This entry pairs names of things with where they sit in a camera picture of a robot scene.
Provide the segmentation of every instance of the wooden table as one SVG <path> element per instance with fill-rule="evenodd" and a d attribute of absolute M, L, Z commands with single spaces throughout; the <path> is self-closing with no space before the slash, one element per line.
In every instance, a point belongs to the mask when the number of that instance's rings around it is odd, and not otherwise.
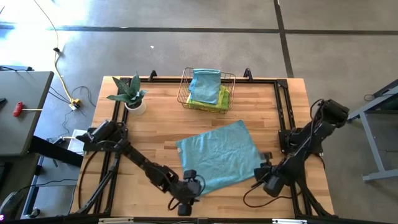
<path fill-rule="evenodd" d="M 302 127 L 310 121 L 304 80 L 301 78 L 287 80 L 295 123 L 297 127 Z M 179 83 L 141 83 L 141 88 L 148 90 L 145 96 L 147 110 L 141 116 L 128 116 L 129 140 L 152 162 L 169 166 L 180 178 L 182 177 L 182 168 L 175 142 L 231 124 L 239 119 L 244 121 L 259 151 L 272 152 L 273 164 L 282 159 L 277 137 L 280 125 L 272 85 L 237 83 L 233 108 L 226 114 L 183 108 L 177 102 Z M 112 78 L 104 77 L 93 118 L 94 127 L 106 119 L 111 119 L 114 102 L 107 100 L 106 97 L 116 92 L 117 88 Z M 119 120 L 123 108 L 123 106 L 120 107 Z M 103 153 L 97 153 L 88 165 L 81 186 L 82 204 L 89 199 L 98 185 L 103 157 Z M 87 158 L 88 155 L 85 156 L 82 167 L 87 162 Z M 326 211 L 333 213 L 321 161 L 319 158 L 311 156 L 306 161 L 305 167 L 308 187 Z M 289 199 L 280 198 L 262 208 L 245 206 L 242 201 L 243 194 L 250 189 L 254 182 L 255 180 L 252 178 L 205 195 L 200 202 L 194 204 L 192 217 L 294 217 L 292 201 Z M 76 190 L 72 212 L 77 211 L 77 195 L 78 191 Z M 290 196 L 290 189 L 284 187 L 280 195 Z M 106 203 L 107 196 L 108 189 L 105 189 L 102 206 Z M 140 168 L 122 156 L 111 213 L 113 217 L 176 217 L 177 209 L 167 210 L 170 199 L 170 194 L 163 194 L 154 187 Z M 252 205 L 259 205 L 270 199 L 272 197 L 268 196 L 262 187 L 259 187 L 251 192 L 247 201 Z M 302 202 L 300 203 L 300 208 L 304 210 Z"/>

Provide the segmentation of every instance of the concrete floor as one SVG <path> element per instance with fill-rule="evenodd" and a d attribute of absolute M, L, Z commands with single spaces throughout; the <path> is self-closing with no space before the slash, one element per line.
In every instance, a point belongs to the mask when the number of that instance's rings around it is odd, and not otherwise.
<path fill-rule="evenodd" d="M 279 2 L 286 29 L 398 30 L 395 0 Z M 38 3 L 56 26 L 278 28 L 272 0 L 38 0 Z M 0 63 L 54 70 L 55 34 L 40 29 L 47 27 L 48 21 L 33 3 L 31 7 L 28 4 L 9 1 L 0 14 L 0 22 L 17 22 L 21 26 L 16 30 L 0 30 Z M 140 75 L 148 75 L 151 70 L 158 75 L 180 75 L 184 67 L 193 66 L 242 75 L 250 67 L 255 77 L 286 77 L 279 34 L 58 33 L 64 53 L 58 63 L 60 73 L 70 90 L 86 85 L 93 100 L 97 99 L 104 75 L 133 75 L 136 70 Z M 374 93 L 398 77 L 395 60 L 398 35 L 289 34 L 287 45 L 294 77 L 305 79 L 310 102 L 332 98 L 355 110 L 366 103 L 363 95 Z M 57 78 L 52 86 L 62 92 Z M 76 91 L 74 95 L 82 98 L 83 103 L 84 91 Z M 46 108 L 57 108 L 58 113 Z M 82 110 L 85 117 L 80 113 L 67 116 L 66 127 L 70 131 L 86 129 L 91 124 L 94 107 L 84 103 Z M 50 138 L 64 133 L 61 124 L 68 111 L 67 105 L 49 95 L 35 134 Z M 370 184 L 362 181 L 361 176 L 376 171 L 376 165 L 361 123 L 336 130 L 323 147 L 336 214 L 397 223 L 398 178 Z M 71 188 L 65 187 L 65 191 L 71 192 Z M 64 198 L 59 190 L 53 192 Z"/>

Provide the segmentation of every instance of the yellow cloth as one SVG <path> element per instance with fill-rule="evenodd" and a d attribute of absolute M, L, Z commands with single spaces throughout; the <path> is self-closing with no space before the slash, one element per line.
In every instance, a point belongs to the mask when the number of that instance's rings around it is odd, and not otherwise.
<path fill-rule="evenodd" d="M 220 85 L 220 92 L 218 93 L 218 101 L 217 104 L 215 105 L 211 103 L 202 103 L 199 101 L 191 100 L 191 94 L 189 94 L 188 96 L 187 103 L 191 105 L 206 106 L 210 108 L 221 108 L 227 110 L 229 107 L 229 91 L 225 88 L 225 86 Z"/>

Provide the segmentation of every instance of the gold wire basket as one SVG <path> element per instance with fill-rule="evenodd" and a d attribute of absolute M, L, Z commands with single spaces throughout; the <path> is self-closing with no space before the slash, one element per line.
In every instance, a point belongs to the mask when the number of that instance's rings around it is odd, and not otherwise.
<path fill-rule="evenodd" d="M 228 110 L 230 110 L 232 108 L 233 99 L 234 99 L 236 76 L 232 73 L 221 72 L 221 85 L 223 85 L 226 88 L 226 90 L 228 90 L 229 92 L 228 107 L 215 108 L 212 106 L 189 103 L 188 98 L 190 96 L 190 91 L 188 90 L 188 87 L 193 78 L 193 69 L 194 68 L 187 67 L 182 72 L 181 84 L 180 84 L 180 89 L 178 90 L 177 101 L 181 103 L 184 108 L 189 108 L 189 109 L 210 111 L 210 112 L 223 113 L 223 114 L 225 114 Z"/>

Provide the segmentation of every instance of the folded blue towel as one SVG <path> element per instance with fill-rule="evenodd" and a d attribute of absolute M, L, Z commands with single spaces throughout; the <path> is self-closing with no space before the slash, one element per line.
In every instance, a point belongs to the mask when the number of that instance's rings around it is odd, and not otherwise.
<path fill-rule="evenodd" d="M 202 195 L 253 177 L 262 162 L 242 120 L 175 144 L 183 171 L 194 169 L 205 179 Z"/>
<path fill-rule="evenodd" d="M 188 87 L 191 91 L 191 100 L 217 104 L 220 84 L 220 70 L 194 68 L 193 78 Z"/>

